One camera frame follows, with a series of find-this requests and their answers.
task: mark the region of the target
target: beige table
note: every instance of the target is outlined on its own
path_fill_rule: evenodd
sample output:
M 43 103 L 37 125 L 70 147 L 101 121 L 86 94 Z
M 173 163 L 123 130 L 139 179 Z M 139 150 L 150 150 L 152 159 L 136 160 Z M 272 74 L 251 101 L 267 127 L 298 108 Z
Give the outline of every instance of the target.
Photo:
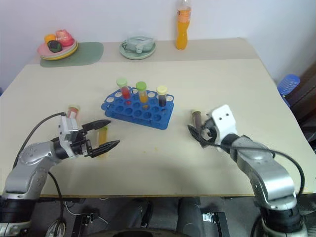
M 174 95 L 167 130 L 111 119 L 108 140 L 121 143 L 106 158 L 68 159 L 52 168 L 65 196 L 240 196 L 253 194 L 248 178 L 226 153 L 202 149 L 190 136 L 190 110 L 208 112 L 228 104 L 240 135 L 295 158 L 306 176 L 305 192 L 316 191 L 316 156 L 295 117 L 280 98 L 274 82 L 254 50 L 242 39 L 196 40 L 185 51 L 172 42 L 158 42 L 156 53 L 143 61 L 122 58 L 117 43 L 105 44 L 100 62 L 81 67 L 43 68 L 35 58 L 0 97 L 0 190 L 27 134 L 44 117 L 79 104 L 78 124 L 104 119 L 100 106 L 117 89 L 143 80 L 148 89 L 165 84 Z M 30 142 L 58 135 L 59 119 L 40 127 Z M 91 134 L 92 142 L 96 134 Z M 277 157 L 291 174 L 295 166 Z M 47 178 L 42 195 L 55 195 Z

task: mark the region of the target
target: robotic arm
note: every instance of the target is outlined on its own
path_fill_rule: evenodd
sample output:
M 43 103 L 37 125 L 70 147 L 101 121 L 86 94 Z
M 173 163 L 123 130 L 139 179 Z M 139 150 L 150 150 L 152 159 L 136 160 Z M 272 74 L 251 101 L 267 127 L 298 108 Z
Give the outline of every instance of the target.
M 25 236 L 31 225 L 31 215 L 36 201 L 46 182 L 52 166 L 66 158 L 78 155 L 97 157 L 114 148 L 117 141 L 107 142 L 96 149 L 91 146 L 86 134 L 97 130 L 111 121 L 102 119 L 82 125 L 78 130 L 74 118 L 61 116 L 58 126 L 59 137 L 44 143 L 26 147 L 18 158 L 18 163 L 9 173 L 1 201 L 0 236 Z
M 266 236 L 307 237 L 306 227 L 296 206 L 291 176 L 273 159 L 266 146 L 246 136 L 239 137 L 235 125 L 232 111 L 228 105 L 224 105 L 208 114 L 208 120 L 202 126 L 202 131 L 206 130 L 211 137 L 209 142 L 201 139 L 198 132 L 201 129 L 189 126 L 189 131 L 203 147 L 211 142 L 219 150 L 230 154 L 240 170 L 248 176 L 260 206 Z

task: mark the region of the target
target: pink plate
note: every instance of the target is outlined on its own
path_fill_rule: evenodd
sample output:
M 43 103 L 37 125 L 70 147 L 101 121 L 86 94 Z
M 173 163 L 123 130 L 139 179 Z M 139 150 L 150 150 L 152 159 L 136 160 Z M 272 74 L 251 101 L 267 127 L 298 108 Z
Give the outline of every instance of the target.
M 75 45 L 76 45 L 76 41 L 74 40 L 74 43 L 70 46 L 67 46 L 67 47 L 63 47 L 63 50 L 61 50 L 60 52 L 58 53 L 53 53 L 49 50 L 48 46 L 46 43 L 43 43 L 41 44 L 39 47 L 38 47 L 38 53 L 40 56 L 43 56 L 43 57 L 51 57 L 51 56 L 58 56 L 58 55 L 62 55 L 64 53 L 67 53 L 68 51 L 71 51 Z

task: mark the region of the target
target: blue test tube rack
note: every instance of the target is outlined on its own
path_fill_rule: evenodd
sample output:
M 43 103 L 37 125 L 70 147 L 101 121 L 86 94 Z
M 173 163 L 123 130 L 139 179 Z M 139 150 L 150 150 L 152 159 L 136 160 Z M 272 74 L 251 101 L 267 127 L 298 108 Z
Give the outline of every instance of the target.
M 166 105 L 158 103 L 157 92 L 147 90 L 148 102 L 140 102 L 138 91 L 129 87 L 131 98 L 124 99 L 120 90 L 110 94 L 101 105 L 105 116 L 165 130 L 173 110 L 173 95 L 167 94 Z

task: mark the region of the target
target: plate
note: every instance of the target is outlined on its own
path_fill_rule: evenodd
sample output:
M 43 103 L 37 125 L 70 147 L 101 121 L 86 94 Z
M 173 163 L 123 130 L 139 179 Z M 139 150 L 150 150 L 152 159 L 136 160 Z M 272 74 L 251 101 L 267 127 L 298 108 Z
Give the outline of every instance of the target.
M 46 43 L 41 44 L 38 47 L 38 53 L 42 57 L 59 57 L 63 54 L 67 54 L 69 51 L 72 51 L 76 47 L 77 41 L 74 41 L 74 43 L 71 46 L 63 47 L 63 50 L 61 50 L 58 53 L 53 53 L 49 50 Z
M 60 59 L 63 59 L 63 58 L 67 58 L 68 56 L 72 55 L 74 52 L 76 52 L 76 50 L 78 49 L 78 43 L 76 43 L 76 46 L 73 50 L 69 51 L 68 53 L 66 54 L 63 54 L 63 55 L 60 55 L 59 57 L 50 57 L 50 58 L 46 58 L 46 57 L 43 57 L 41 56 L 42 59 L 45 59 L 45 60 L 50 60 L 50 61 L 54 61 L 54 60 L 60 60 Z
M 59 58 L 61 56 L 64 56 L 66 54 L 68 54 L 69 52 L 73 51 L 74 48 L 76 48 L 78 45 L 78 42 L 76 42 L 75 45 L 73 45 L 71 48 L 69 48 L 68 50 L 65 50 L 62 54 L 58 54 L 58 55 L 53 55 L 53 56 L 40 56 L 41 58 L 50 58 L 50 59 L 54 59 L 54 58 Z

